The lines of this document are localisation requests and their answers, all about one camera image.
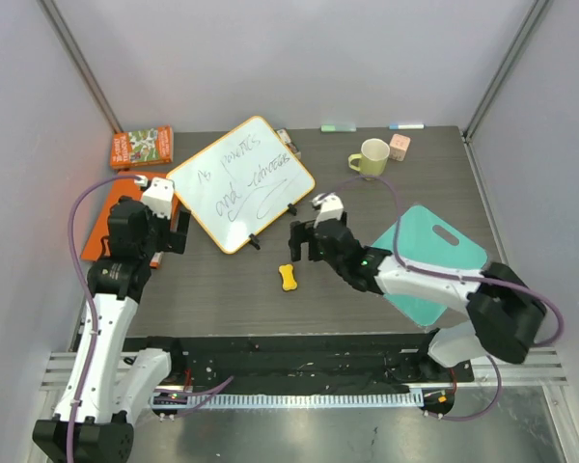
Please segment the blue marker pen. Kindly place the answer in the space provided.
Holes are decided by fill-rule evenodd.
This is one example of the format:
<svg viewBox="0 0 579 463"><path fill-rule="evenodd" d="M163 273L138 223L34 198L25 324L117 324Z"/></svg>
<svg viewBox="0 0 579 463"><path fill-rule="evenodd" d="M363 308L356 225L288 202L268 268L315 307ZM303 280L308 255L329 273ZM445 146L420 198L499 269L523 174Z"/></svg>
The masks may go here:
<svg viewBox="0 0 579 463"><path fill-rule="evenodd" d="M422 130L425 128L423 123L407 123L407 124L390 124L390 130Z"/></svg>

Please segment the yellow-green mug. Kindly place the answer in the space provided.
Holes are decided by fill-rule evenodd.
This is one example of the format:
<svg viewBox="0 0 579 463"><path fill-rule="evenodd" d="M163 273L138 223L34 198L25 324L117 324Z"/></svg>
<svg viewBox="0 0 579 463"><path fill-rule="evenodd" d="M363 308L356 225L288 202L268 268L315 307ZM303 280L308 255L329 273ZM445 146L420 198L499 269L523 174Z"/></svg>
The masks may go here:
<svg viewBox="0 0 579 463"><path fill-rule="evenodd" d="M364 141L358 153L347 159L348 167L366 180L373 180L383 174L390 155L389 145L380 139Z"/></svg>

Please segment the orange illustrated book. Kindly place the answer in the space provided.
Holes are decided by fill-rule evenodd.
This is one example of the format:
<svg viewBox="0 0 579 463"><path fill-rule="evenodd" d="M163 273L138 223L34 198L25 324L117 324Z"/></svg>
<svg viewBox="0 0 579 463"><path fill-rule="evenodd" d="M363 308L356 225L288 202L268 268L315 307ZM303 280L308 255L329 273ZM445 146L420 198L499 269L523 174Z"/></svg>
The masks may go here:
<svg viewBox="0 0 579 463"><path fill-rule="evenodd" d="M174 130L170 125L117 133L109 158L116 171L173 162Z"/></svg>

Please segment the green eraser bar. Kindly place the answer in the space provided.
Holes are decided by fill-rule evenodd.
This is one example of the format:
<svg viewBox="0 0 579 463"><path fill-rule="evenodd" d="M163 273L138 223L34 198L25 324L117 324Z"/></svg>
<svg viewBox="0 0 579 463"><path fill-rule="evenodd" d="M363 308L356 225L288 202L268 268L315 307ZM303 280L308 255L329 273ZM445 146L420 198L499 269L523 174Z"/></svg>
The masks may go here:
<svg viewBox="0 0 579 463"><path fill-rule="evenodd" d="M322 133L352 133L356 126L352 124L323 124L320 127Z"/></svg>

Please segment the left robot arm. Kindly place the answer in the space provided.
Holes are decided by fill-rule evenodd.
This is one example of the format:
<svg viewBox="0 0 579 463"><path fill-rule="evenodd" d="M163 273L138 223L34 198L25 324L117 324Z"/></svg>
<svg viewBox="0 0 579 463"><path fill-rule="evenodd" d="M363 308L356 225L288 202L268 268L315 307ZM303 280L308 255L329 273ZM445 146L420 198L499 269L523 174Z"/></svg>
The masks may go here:
<svg viewBox="0 0 579 463"><path fill-rule="evenodd" d="M69 382L53 416L33 429L34 443L52 462L125 462L154 389L185 375L179 341L148 337L126 375L117 376L154 254L185 248L185 234L172 229L172 209L172 195L149 193L122 196L110 209L109 254L88 272L86 322Z"/></svg>

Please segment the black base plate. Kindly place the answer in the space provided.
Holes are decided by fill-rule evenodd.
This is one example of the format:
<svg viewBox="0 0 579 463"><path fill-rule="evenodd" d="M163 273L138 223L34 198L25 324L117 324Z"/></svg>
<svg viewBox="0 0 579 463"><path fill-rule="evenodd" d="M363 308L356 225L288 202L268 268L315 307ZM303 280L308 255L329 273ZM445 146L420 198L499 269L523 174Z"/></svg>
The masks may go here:
<svg viewBox="0 0 579 463"><path fill-rule="evenodd" d="M227 381L228 395L375 395L412 385L470 383L469 361L452 368L427 356L425 334L129 338L124 351L161 345L177 365L168 384L203 392Z"/></svg>

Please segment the small box behind whiteboard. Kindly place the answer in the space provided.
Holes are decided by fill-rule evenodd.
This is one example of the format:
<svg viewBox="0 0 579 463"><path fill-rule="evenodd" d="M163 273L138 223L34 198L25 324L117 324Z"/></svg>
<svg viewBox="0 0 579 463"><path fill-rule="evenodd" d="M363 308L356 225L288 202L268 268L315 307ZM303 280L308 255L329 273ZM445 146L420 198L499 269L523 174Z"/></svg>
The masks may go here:
<svg viewBox="0 0 579 463"><path fill-rule="evenodd" d="M292 141L287 130L285 128L279 128L279 129L276 129L276 133L279 136L279 138L282 140L282 142L285 144L285 146L291 151L291 153L297 159L301 159L301 151L296 146L296 144Z"/></svg>

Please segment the orange folder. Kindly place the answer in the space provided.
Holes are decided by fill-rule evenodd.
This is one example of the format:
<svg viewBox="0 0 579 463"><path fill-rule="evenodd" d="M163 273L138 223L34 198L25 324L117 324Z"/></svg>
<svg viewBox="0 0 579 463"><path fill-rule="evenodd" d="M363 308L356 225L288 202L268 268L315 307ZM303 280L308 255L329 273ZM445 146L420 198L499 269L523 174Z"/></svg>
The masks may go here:
<svg viewBox="0 0 579 463"><path fill-rule="evenodd" d="M153 172L137 172L133 171L134 175L144 176L148 179L153 179L155 177L165 178L165 174L153 173ZM106 249L106 241L103 240L101 243L101 238L108 235L108 225L107 219L109 217L110 208L116 204L120 197L128 196L133 200L139 201L142 197L143 192L140 187L135 184L132 178L124 179L112 182L109 192L106 196L105 202L101 208L101 211L96 219L96 223L89 235L86 244L80 254L80 258L84 261L93 262L96 261L101 255L101 251L105 249L105 255L109 252ZM171 219L171 229L175 228L175 223L178 219L179 201L176 196L173 198L172 202L172 219ZM163 258L163 253L156 253L152 258L151 268L158 268L160 266L161 260Z"/></svg>

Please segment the whiteboard with orange frame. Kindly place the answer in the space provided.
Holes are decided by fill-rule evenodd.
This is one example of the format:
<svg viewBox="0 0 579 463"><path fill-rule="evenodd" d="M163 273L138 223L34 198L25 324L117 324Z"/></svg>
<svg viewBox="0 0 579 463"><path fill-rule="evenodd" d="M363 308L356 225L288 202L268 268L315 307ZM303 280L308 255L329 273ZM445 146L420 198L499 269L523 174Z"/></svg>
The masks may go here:
<svg viewBox="0 0 579 463"><path fill-rule="evenodd" d="M167 178L179 201L228 255L316 186L314 177L261 116L200 150Z"/></svg>

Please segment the teal cutting board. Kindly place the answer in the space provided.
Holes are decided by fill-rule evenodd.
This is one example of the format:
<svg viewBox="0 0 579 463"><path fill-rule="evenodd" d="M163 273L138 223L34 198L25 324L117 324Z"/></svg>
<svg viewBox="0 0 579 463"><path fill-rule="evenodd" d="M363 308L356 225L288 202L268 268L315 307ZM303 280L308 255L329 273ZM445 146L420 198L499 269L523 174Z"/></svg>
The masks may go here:
<svg viewBox="0 0 579 463"><path fill-rule="evenodd" d="M488 262L484 248L420 204L412 205L401 215L398 250L404 259L463 270L480 269ZM422 327L433 325L447 310L413 296L385 298Z"/></svg>

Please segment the pink cube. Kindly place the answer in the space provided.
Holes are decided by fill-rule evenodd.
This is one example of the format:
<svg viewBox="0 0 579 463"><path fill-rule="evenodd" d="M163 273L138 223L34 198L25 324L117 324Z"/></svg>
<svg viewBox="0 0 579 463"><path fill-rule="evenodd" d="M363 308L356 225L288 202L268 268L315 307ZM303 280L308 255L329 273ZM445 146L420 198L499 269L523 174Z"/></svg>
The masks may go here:
<svg viewBox="0 0 579 463"><path fill-rule="evenodd" d="M411 139L408 136L395 133L389 143L389 158L403 161L409 149Z"/></svg>

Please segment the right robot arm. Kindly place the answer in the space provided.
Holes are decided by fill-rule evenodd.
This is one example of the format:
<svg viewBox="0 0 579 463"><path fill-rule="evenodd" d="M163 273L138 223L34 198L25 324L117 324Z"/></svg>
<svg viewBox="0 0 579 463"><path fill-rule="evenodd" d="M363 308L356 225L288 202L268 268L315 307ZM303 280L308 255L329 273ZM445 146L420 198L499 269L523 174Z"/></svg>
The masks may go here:
<svg viewBox="0 0 579 463"><path fill-rule="evenodd" d="M466 313L467 321L430 332L412 365L419 377L436 381L451 368L484 355L521 365L535 344L546 308L502 263L467 275L445 277L444 269L419 270L399 263L389 250L364 246L343 220L294 221L289 226L293 261L308 248L311 261L325 261L361 292L404 295Z"/></svg>

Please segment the yellow bone-shaped eraser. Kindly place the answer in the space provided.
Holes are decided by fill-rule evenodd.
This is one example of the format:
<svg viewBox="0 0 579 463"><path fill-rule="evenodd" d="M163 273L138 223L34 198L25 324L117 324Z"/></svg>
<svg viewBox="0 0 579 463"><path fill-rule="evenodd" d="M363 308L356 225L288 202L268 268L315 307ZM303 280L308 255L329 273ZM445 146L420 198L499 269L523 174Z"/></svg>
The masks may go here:
<svg viewBox="0 0 579 463"><path fill-rule="evenodd" d="M288 292L298 288L298 283L294 277L294 267L291 263L280 265L278 271L282 279L283 291Z"/></svg>

